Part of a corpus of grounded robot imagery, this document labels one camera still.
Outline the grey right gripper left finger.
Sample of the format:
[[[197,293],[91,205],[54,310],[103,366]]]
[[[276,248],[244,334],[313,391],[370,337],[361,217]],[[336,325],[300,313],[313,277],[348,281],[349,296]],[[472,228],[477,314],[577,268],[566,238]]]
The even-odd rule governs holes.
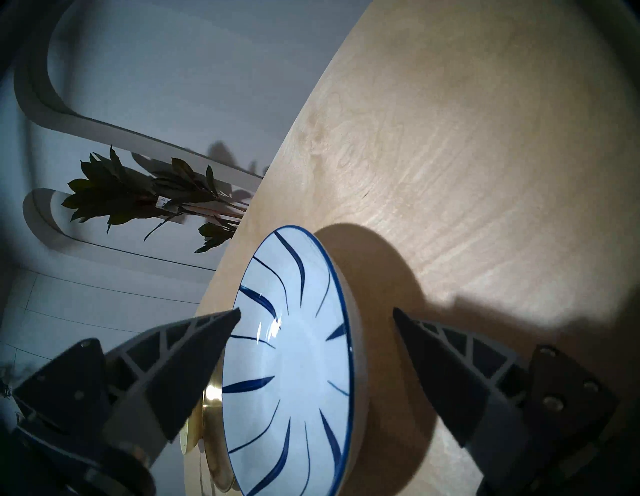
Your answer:
[[[85,465],[146,468],[191,415],[240,320],[235,308],[172,322],[108,352],[80,340],[13,390],[17,434]]]

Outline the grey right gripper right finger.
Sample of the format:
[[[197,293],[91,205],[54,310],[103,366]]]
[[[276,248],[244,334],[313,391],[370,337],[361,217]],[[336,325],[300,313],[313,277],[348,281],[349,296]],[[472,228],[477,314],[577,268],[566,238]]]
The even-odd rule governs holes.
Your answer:
[[[393,320],[420,386],[482,483],[534,483],[594,441],[618,398],[551,344],[529,361],[479,333],[411,318]]]

